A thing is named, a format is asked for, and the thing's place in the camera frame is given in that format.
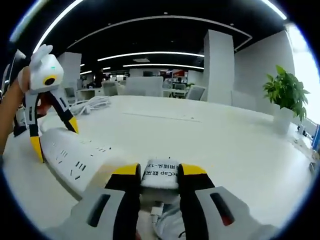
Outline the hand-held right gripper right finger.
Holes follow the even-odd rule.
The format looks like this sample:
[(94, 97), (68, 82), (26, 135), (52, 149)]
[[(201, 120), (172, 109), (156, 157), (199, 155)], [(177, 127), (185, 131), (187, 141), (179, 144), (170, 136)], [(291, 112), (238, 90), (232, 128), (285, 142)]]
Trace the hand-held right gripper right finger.
[(187, 240), (272, 240), (278, 233), (252, 217), (241, 199), (215, 186), (199, 166), (179, 164), (178, 193)]

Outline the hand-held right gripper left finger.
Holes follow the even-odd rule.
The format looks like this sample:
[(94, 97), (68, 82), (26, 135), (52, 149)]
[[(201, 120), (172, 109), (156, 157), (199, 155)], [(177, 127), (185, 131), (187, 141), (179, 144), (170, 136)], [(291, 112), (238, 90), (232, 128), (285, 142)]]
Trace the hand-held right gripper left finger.
[(49, 240), (134, 240), (140, 211), (141, 166), (117, 168), (107, 184), (83, 192), (70, 216), (45, 230)]

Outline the person's left hand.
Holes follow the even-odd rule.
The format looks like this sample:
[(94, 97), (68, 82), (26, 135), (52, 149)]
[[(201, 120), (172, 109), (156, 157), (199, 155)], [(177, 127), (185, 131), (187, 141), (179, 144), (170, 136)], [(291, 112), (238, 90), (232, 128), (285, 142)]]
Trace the person's left hand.
[(51, 92), (41, 93), (36, 107), (36, 116), (38, 118), (46, 116), (53, 103), (54, 100)]

